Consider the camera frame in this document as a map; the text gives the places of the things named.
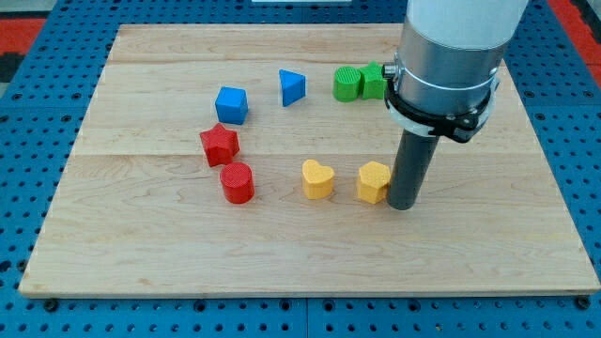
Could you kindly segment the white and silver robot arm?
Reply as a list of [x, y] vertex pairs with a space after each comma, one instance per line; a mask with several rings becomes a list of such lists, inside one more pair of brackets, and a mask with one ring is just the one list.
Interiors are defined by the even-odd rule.
[[488, 96], [527, 0], [410, 0], [397, 50], [398, 95], [432, 115]]

